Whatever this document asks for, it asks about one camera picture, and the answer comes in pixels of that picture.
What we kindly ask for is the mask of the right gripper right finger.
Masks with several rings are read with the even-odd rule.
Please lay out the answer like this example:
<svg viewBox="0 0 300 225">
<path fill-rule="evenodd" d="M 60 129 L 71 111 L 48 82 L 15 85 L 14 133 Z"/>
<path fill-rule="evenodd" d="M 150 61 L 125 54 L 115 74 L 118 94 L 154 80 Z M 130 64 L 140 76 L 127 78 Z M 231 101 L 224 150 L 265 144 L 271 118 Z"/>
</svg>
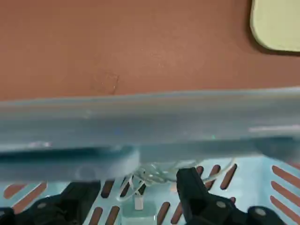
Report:
<svg viewBox="0 0 300 225">
<path fill-rule="evenodd" d="M 281 208 L 271 205 L 270 185 L 256 178 L 259 169 L 238 168 L 228 189 L 217 181 L 208 190 L 196 168 L 179 169 L 176 186 L 187 225 L 290 225 Z"/>
</svg>

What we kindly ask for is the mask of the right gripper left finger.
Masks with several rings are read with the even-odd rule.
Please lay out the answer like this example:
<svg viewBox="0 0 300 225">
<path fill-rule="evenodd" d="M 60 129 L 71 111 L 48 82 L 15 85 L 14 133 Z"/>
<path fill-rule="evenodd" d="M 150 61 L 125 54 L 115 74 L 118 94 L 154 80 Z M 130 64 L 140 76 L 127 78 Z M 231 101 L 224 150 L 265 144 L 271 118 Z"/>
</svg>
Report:
<svg viewBox="0 0 300 225">
<path fill-rule="evenodd" d="M 58 195 L 35 201 L 28 209 L 15 213 L 0 209 L 2 225 L 82 225 L 101 189 L 101 181 L 71 182 Z"/>
</svg>

